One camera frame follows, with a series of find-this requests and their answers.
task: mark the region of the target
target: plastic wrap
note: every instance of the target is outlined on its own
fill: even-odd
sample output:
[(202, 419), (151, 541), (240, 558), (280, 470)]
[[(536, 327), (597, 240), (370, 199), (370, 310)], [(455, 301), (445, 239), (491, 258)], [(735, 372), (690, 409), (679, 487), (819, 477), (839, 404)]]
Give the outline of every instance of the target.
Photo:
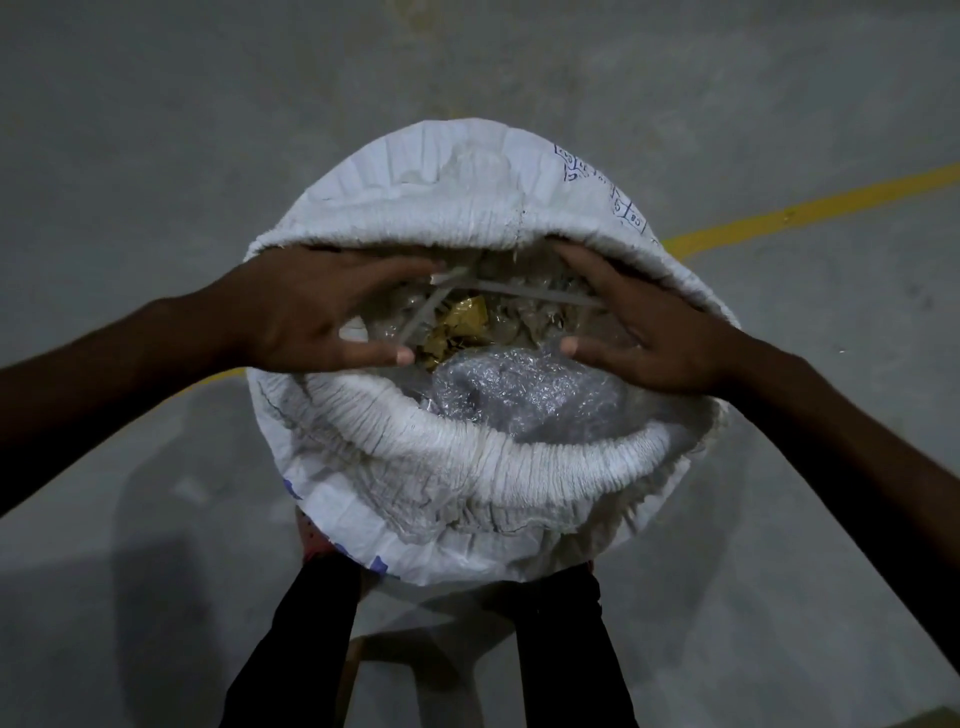
[(434, 372), (421, 406), (521, 443), (579, 445), (636, 431), (623, 380), (563, 356), (558, 341), (459, 352)]

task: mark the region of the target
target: gray floor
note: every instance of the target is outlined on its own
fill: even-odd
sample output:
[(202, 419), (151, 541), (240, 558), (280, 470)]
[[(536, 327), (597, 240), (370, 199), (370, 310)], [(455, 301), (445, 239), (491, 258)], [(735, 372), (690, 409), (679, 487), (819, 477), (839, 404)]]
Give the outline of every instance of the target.
[[(952, 0), (5, 3), (0, 359), (208, 282), (421, 118), (541, 133), (669, 237), (960, 159), (958, 78)], [(958, 232), (953, 188), (691, 264), (956, 470)], [(0, 522), (0, 724), (214, 725), (297, 567), (241, 382), (168, 402)], [(597, 573), (641, 725), (881, 728), (960, 704), (743, 422)], [(504, 622), (398, 585), (361, 606), (357, 634), (406, 629), (419, 657), (365, 663), (348, 725), (522, 725)]]

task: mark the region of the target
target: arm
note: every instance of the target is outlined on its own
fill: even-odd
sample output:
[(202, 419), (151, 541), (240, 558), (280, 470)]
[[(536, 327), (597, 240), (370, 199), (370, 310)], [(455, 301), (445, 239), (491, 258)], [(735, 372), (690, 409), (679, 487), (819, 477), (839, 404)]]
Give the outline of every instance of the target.
[(0, 515), (180, 389), (233, 367), (323, 372), (409, 364), (387, 342), (337, 332), (373, 291), (436, 272), (417, 257), (297, 246), (268, 251), (205, 289), (165, 299), (0, 371), (0, 453), (31, 463), (0, 489)]
[(954, 667), (960, 668), (960, 480), (857, 409), (797, 356), (558, 246), (640, 347), (564, 339), (637, 386), (728, 400), (806, 479)]

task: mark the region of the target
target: leg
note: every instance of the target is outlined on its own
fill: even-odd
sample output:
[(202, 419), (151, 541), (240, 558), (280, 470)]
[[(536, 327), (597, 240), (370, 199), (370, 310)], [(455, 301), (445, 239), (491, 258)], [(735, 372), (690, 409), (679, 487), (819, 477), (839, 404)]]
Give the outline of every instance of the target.
[(337, 552), (306, 561), (227, 690), (221, 728), (333, 724), (361, 571)]
[(519, 591), (514, 622), (527, 726), (636, 726), (589, 565)]

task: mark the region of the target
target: hand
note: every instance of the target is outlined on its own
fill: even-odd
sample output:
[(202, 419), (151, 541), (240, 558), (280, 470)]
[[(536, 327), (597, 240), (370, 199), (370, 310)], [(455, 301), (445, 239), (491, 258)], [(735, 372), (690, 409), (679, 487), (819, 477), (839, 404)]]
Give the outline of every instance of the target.
[(333, 372), (412, 364), (387, 341), (344, 341), (340, 327), (376, 291), (442, 270), (423, 257), (330, 253), (302, 245), (267, 250), (193, 294), (226, 337), (227, 366)]
[(617, 349), (568, 337), (561, 342), (567, 356), (647, 389), (724, 396), (754, 339), (653, 283), (622, 276), (582, 246), (559, 243), (556, 250), (639, 342)]

